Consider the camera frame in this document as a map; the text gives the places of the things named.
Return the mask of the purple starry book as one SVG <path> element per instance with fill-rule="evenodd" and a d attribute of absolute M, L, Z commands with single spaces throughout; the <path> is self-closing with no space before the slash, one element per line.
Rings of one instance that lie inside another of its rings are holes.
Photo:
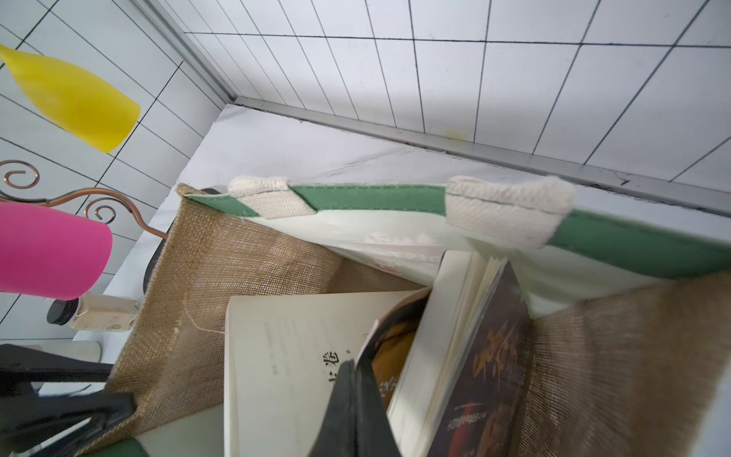
<path fill-rule="evenodd" d="M 531 319 L 506 259 L 446 251 L 388 406 L 403 456 L 506 456 Z"/>

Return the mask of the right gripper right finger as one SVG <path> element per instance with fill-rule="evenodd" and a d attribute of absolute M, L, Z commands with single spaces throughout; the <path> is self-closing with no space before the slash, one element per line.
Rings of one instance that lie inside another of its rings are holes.
<path fill-rule="evenodd" d="M 400 457 L 371 363 L 362 358 L 355 371 L 356 451 L 365 457 Z"/>

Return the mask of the green jute canvas bag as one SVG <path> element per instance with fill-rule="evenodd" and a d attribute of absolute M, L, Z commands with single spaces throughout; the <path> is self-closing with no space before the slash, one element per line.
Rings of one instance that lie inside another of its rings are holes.
<path fill-rule="evenodd" d="M 730 221 L 555 177 L 518 185 L 187 185 L 108 390 L 137 410 L 117 442 L 224 399 L 233 295 L 403 291 L 447 249 L 508 258 L 535 315 L 517 456 L 730 452 Z"/>

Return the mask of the dark green brown book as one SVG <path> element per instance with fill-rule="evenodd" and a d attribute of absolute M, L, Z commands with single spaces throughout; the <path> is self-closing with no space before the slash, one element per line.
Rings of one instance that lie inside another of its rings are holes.
<path fill-rule="evenodd" d="M 373 370 L 386 409 L 398 386 L 430 293 L 430 288 L 400 291 L 401 299 L 376 320 L 359 354 L 357 362 Z"/>

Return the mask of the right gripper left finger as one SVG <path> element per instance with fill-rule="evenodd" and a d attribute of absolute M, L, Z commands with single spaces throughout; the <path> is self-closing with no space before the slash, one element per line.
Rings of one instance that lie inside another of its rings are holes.
<path fill-rule="evenodd" d="M 355 419 L 355 364 L 350 360 L 337 372 L 325 417 L 310 450 L 310 457 L 355 456 Z"/>

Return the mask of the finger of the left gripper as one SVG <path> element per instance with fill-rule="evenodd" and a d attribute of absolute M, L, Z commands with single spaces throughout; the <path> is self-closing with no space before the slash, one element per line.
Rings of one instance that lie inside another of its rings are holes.
<path fill-rule="evenodd" d="M 1 384 L 106 382 L 113 365 L 80 361 L 15 345 L 1 346 Z"/>
<path fill-rule="evenodd" d="M 64 433 L 38 456 L 74 456 L 132 417 L 129 393 L 93 392 L 78 396 L 17 396 L 1 399 L 1 454 L 30 451 Z"/>

